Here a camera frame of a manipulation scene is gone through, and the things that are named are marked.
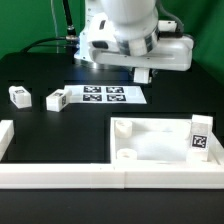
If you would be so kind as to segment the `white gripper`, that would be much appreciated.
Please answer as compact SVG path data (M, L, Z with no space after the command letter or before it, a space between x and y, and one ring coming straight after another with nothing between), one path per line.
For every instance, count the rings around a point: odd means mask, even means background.
M120 53L115 38L87 39L92 61L99 64L135 68L186 71L191 67L194 41L188 37L160 38L158 44L146 55L129 56Z

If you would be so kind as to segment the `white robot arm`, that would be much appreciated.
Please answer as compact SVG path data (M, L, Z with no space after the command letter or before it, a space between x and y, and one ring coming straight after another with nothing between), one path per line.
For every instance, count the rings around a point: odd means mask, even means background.
M194 40L162 0L85 0L76 59L102 65L186 71Z

